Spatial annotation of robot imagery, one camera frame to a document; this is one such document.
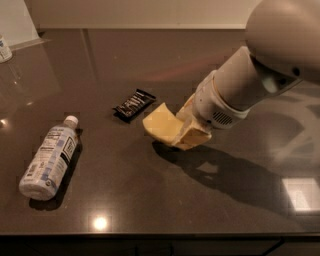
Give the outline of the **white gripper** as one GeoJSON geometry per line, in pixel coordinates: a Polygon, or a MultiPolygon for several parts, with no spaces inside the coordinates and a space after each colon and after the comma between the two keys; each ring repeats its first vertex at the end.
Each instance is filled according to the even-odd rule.
{"type": "Polygon", "coordinates": [[[213,70],[204,78],[176,113],[185,122],[172,142],[174,147],[189,150],[211,139],[211,131],[194,116],[214,129],[230,129],[248,116],[250,110],[234,109],[222,99],[214,83],[215,73],[213,70]]]}

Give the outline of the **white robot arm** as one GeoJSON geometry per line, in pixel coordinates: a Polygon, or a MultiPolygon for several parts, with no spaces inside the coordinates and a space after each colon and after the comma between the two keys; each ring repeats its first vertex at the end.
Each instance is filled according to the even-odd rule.
{"type": "Polygon", "coordinates": [[[230,129],[266,98],[301,81],[320,81],[320,0],[262,0],[251,13],[246,44],[211,72],[177,113],[172,145],[188,150],[214,129],[230,129]]]}

